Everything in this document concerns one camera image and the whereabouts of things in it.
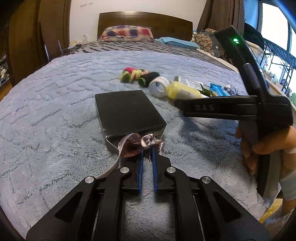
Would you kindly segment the person's right hand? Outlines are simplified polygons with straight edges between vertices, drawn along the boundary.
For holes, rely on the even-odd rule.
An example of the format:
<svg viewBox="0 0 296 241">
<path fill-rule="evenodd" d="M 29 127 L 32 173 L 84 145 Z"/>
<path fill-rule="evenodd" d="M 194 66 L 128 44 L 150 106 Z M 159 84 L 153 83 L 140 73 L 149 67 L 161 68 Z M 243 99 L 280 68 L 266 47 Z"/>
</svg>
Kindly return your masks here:
<svg viewBox="0 0 296 241">
<path fill-rule="evenodd" d="M 235 137 L 241 139 L 243 162 L 251 175 L 257 173 L 259 155 L 271 154 L 277 150 L 282 150 L 281 177 L 295 170 L 295 127 L 272 133 L 255 145 L 246 140 L 240 128 L 237 128 Z"/>
</svg>

